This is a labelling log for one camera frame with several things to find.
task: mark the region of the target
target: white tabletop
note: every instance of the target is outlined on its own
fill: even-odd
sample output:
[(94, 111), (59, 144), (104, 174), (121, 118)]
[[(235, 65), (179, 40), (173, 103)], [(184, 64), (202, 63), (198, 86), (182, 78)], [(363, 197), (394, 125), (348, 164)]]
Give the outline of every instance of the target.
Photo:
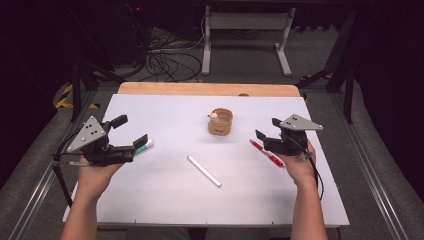
[[(208, 132), (215, 108), (233, 112), (231, 132)], [(115, 146), (132, 145), (147, 133), (154, 146), (113, 177), (98, 202), (100, 224), (178, 226), (281, 226), (292, 224), (296, 187), (249, 139), (255, 129), (278, 138), (271, 118), (292, 114), (310, 119), (301, 97), (124, 95), (112, 97), (103, 121), (126, 114), (128, 122), (109, 133)], [(307, 131), (324, 181), (327, 227), (349, 225), (315, 131)], [(187, 160), (193, 156), (221, 183), (218, 188)]]

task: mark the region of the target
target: red pen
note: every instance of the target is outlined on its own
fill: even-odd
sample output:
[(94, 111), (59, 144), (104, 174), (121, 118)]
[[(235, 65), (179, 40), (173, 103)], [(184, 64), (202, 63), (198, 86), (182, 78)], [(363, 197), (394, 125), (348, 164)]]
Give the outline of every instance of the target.
[(250, 139), (249, 141), (253, 144), (253, 146), (255, 146), (257, 149), (259, 149), (259, 151), (263, 152), (269, 159), (271, 159), (271, 161), (273, 161), (277, 166), (279, 166), (279, 167), (286, 167), (284, 165), (283, 161), (281, 161), (280, 159), (278, 159), (277, 157), (275, 157), (274, 155), (272, 155), (271, 153), (269, 153), (268, 151), (266, 151), (257, 142), (253, 141), (252, 139)]

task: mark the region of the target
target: person's left hand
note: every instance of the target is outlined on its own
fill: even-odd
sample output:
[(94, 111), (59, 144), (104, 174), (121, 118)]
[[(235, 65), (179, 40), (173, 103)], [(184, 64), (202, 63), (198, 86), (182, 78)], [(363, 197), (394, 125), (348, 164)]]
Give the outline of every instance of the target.
[[(80, 162), (87, 163), (81, 156)], [(113, 174), (124, 164), (113, 164), (105, 167), (80, 167), (78, 176), (78, 195), (91, 200), (98, 200), (109, 186)]]

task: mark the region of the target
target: teal marker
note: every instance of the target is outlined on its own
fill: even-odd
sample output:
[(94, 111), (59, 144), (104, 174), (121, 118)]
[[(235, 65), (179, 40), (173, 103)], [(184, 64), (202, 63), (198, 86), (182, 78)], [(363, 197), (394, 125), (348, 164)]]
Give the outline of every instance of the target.
[(153, 146), (153, 141), (152, 141), (152, 139), (149, 139), (145, 145), (143, 145), (143, 146), (139, 147), (137, 150), (135, 150), (135, 153), (136, 154), (140, 153), (140, 152), (150, 148), (151, 146)]

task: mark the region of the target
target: white stand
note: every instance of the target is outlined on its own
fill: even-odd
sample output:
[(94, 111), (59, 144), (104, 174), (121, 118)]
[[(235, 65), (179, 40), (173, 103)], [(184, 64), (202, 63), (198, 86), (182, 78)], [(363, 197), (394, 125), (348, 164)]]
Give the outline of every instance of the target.
[(295, 8), (291, 8), (288, 13), (217, 13), (211, 12), (210, 7), (206, 7), (205, 13), (205, 48), (203, 51), (202, 74), (208, 75), (211, 59), (211, 29), (258, 29), (258, 30), (284, 30), (280, 43), (275, 44), (275, 48), (280, 59), (284, 76), (291, 76), (289, 64), (284, 47), (290, 32)]

